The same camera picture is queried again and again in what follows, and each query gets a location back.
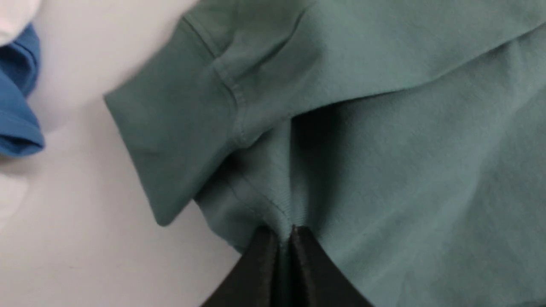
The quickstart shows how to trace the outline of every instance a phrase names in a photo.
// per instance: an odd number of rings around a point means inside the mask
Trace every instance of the blue shirt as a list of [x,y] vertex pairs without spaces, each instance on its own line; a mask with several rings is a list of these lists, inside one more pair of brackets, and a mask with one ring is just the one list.
[[38,120],[26,98],[36,85],[40,42],[28,26],[13,43],[0,48],[0,154],[22,157],[44,148]]

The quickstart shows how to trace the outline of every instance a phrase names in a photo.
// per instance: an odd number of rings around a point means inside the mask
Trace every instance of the white surface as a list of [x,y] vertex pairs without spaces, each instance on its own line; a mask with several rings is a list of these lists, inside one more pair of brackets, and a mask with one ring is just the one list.
[[0,0],[0,46],[17,38],[34,18],[41,0]]
[[27,189],[25,177],[0,173],[0,233],[21,206]]
[[198,306],[238,254],[195,205],[153,220],[101,96],[136,72],[190,3],[45,0],[43,70],[31,99],[46,151],[0,161],[29,192],[0,234],[0,306]]

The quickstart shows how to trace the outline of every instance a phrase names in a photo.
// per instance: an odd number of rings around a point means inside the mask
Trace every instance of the black hanger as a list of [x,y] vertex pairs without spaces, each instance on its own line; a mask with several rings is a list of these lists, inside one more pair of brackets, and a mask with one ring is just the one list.
[[[338,270],[307,227],[294,227],[289,241],[292,306],[373,307]],[[270,307],[278,260],[276,234],[256,230],[246,252],[202,307]]]

